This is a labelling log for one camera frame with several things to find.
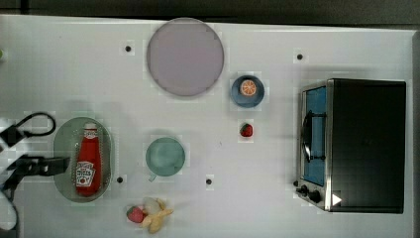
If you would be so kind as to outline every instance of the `round plate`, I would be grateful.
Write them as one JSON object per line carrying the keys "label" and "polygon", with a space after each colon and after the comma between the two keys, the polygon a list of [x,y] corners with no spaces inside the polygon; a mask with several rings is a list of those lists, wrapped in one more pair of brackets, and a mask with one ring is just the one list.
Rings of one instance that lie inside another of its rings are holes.
{"label": "round plate", "polygon": [[[241,94],[241,84],[245,80],[252,80],[257,87],[257,93],[253,96],[244,96]],[[264,88],[263,83],[255,76],[244,75],[236,79],[231,89],[232,100],[241,107],[251,108],[255,107],[263,101]]]}
{"label": "round plate", "polygon": [[[85,197],[77,194],[75,185],[75,169],[83,139],[84,124],[95,123],[98,130],[99,153],[102,158],[102,184],[96,194]],[[70,157],[70,164],[64,174],[53,177],[58,191],[67,199],[74,202],[89,202],[100,197],[108,187],[113,174],[111,156],[111,136],[99,122],[87,118],[77,117],[65,122],[56,132],[53,140],[53,154],[55,157]]]}
{"label": "round plate", "polygon": [[185,162],[185,152],[176,140],[159,138],[148,147],[146,162],[155,175],[173,176],[181,170]]}
{"label": "round plate", "polygon": [[209,26],[178,18],[155,32],[147,58],[149,71],[160,87],[175,95],[193,96],[217,81],[224,53],[219,37]]}

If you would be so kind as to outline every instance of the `black cable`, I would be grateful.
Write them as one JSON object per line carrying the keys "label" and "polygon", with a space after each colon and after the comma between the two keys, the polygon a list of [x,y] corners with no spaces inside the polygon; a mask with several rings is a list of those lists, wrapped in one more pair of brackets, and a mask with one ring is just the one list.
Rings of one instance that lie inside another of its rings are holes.
{"label": "black cable", "polygon": [[47,135],[51,134],[53,131],[55,131],[55,126],[56,126],[55,125],[55,119],[53,119],[53,117],[50,114],[46,113],[46,112],[36,112],[36,113],[33,113],[33,114],[25,117],[18,124],[16,124],[16,127],[22,126],[25,122],[31,120],[32,118],[34,118],[36,116],[46,116],[46,117],[48,117],[52,121],[52,128],[49,131],[45,132],[45,133],[39,133],[39,134],[32,133],[32,132],[29,132],[29,131],[24,131],[24,134],[25,134],[26,137],[42,137],[42,136],[47,136]]}

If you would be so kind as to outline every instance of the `oven handle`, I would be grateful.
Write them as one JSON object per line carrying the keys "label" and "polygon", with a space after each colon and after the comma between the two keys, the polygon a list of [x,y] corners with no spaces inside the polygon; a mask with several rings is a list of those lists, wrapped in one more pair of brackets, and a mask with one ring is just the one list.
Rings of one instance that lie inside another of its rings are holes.
{"label": "oven handle", "polygon": [[302,151],[305,156],[305,159],[308,163],[311,162],[313,157],[311,157],[311,149],[312,149],[312,118],[313,117],[326,117],[326,113],[315,114],[312,111],[309,111],[306,116],[305,120],[303,120],[302,125],[302,134],[301,134],[301,141],[302,141]]}

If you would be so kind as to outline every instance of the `oven knob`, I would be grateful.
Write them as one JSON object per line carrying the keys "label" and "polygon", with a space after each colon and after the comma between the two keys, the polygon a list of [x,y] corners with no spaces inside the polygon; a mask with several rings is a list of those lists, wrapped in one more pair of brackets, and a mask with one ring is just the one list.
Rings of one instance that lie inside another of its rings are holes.
{"label": "oven knob", "polygon": [[306,185],[303,185],[301,188],[297,188],[296,191],[302,194],[303,196],[307,196],[309,189]]}
{"label": "oven knob", "polygon": [[318,203],[321,201],[321,194],[319,194],[318,190],[314,190],[308,193],[309,199],[313,202]]}

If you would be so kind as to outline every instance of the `white table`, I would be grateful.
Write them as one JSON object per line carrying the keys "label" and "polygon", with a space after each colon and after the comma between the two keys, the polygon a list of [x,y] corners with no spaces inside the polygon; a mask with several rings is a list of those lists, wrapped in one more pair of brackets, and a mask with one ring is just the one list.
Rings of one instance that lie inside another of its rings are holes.
{"label": "white table", "polygon": [[[149,39],[162,23],[0,16],[0,49],[8,54],[0,62],[0,116],[49,111],[58,126],[94,116],[116,146],[113,182],[94,202],[66,200],[53,178],[25,178],[15,197],[23,237],[149,237],[125,215],[144,196],[175,210],[156,237],[412,236],[412,31],[209,24],[224,45],[225,67],[210,92],[189,100],[167,95],[146,67]],[[267,89],[251,110],[229,97],[230,84],[247,72]],[[327,213],[295,195],[297,93],[331,77],[407,82],[403,214]],[[246,120],[255,127],[251,143],[238,135]],[[181,138],[187,164],[181,175],[149,182],[147,144],[164,134]],[[52,156],[53,136],[32,146]],[[206,175],[214,177],[211,189]]]}

